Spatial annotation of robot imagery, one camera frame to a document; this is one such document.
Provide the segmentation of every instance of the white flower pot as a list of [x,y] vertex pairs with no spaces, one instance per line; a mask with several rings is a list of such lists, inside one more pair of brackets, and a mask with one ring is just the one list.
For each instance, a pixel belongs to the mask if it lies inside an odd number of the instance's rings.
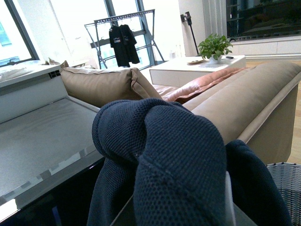
[[215,65],[215,64],[219,64],[221,62],[221,60],[222,60],[222,56],[220,56],[217,60],[215,60],[212,56],[209,58],[209,63],[212,65]]

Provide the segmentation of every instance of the wooden floor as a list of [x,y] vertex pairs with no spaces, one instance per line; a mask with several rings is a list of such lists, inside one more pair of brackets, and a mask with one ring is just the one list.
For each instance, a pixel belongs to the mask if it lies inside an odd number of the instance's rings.
[[[301,65],[301,61],[292,62]],[[263,63],[266,62],[247,62],[246,66],[252,67]],[[295,124],[293,129],[292,152],[287,162],[301,164],[301,82],[299,83],[298,90]]]

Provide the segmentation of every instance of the beige sofa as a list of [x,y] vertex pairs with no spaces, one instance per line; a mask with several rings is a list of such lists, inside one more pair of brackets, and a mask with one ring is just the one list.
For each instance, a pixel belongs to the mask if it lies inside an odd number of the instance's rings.
[[[65,68],[61,75],[70,96],[98,107],[116,99],[161,98],[138,69]],[[183,106],[211,120],[225,144],[241,139],[265,164],[287,161],[300,81],[301,66],[267,63],[232,75]]]

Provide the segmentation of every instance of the potted plant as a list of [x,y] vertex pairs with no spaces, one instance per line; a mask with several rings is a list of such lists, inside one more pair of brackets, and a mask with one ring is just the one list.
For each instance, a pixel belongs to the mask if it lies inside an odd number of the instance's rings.
[[203,59],[207,58],[210,63],[217,64],[220,62],[222,55],[232,53],[228,47],[233,46],[230,40],[226,36],[220,36],[218,34],[210,34],[203,42],[198,46],[199,56]]

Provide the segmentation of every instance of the black t-shirt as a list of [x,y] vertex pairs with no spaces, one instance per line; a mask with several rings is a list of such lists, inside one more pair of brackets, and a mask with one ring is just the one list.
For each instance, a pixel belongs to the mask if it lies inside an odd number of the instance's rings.
[[130,67],[127,50],[124,44],[124,38],[121,34],[120,27],[112,26],[109,30],[109,38],[111,47],[114,48],[115,57],[118,67]]
[[137,43],[133,32],[129,28],[127,24],[121,25],[120,26],[121,34],[123,36],[123,41],[126,46],[126,51],[127,51],[127,57],[130,62],[133,64],[138,64],[140,63],[135,44]]

